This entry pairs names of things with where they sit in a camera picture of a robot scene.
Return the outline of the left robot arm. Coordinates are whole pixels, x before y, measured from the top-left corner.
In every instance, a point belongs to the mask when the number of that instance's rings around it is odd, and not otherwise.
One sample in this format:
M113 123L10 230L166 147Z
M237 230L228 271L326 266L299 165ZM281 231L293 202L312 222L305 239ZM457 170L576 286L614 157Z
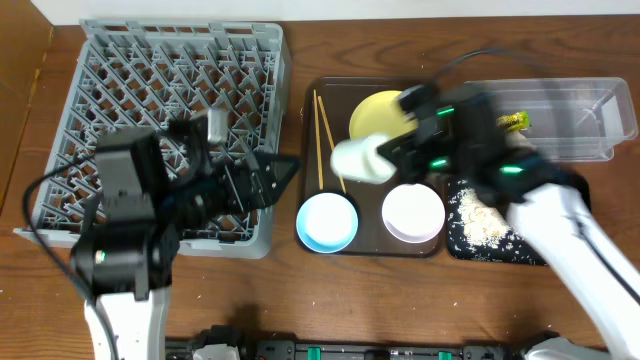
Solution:
M276 204L298 157L246 150L216 160L229 113L211 107L164 130L102 135L95 162L102 189L85 211L71 265L88 285L85 319L98 359L162 359L172 263L185 231L220 215Z

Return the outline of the green snack wrapper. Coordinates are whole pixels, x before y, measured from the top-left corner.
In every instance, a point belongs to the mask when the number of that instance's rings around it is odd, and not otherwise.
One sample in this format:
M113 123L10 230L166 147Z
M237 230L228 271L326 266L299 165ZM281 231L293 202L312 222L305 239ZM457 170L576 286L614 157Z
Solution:
M526 130L531 127L531 120L526 111L519 111L509 115L501 115L497 125L508 132Z

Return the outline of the white cup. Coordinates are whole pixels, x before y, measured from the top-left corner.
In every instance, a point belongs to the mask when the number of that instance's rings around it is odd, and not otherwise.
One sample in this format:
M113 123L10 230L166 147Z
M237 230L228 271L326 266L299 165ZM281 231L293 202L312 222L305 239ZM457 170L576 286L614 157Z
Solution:
M397 168L378 154L377 148L390 140L385 133L344 140L332 151L330 165L335 175L350 181L379 185L391 179Z

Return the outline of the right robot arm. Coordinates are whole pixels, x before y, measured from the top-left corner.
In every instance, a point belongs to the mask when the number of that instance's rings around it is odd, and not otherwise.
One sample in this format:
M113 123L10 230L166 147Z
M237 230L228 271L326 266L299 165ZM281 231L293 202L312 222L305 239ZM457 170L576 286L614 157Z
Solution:
M415 130L377 149L416 181L460 176L539 254L576 298L614 359L639 356L639 271L594 219L577 173L516 145L490 94L465 84L441 93L433 83L402 91L394 105Z

